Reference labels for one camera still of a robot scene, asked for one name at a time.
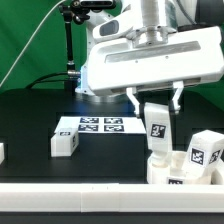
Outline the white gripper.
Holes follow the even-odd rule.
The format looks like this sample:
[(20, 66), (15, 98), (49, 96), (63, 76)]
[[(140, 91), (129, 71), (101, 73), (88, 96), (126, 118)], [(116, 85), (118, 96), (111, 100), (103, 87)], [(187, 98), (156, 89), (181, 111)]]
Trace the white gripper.
[(136, 90), (173, 86), (170, 110), (178, 114), (184, 85), (216, 82), (224, 75), (217, 27), (175, 33), (166, 44), (135, 48), (126, 38), (96, 44), (88, 60), (88, 86), (97, 95), (124, 93), (140, 117)]

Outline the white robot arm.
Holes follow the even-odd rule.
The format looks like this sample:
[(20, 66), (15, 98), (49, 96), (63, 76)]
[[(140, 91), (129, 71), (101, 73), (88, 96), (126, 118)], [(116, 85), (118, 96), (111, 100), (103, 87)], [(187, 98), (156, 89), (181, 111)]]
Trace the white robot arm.
[(121, 14), (92, 31), (87, 83), (98, 95), (174, 89), (173, 109), (186, 86), (216, 82), (224, 75), (217, 26), (178, 30), (174, 0), (121, 0)]

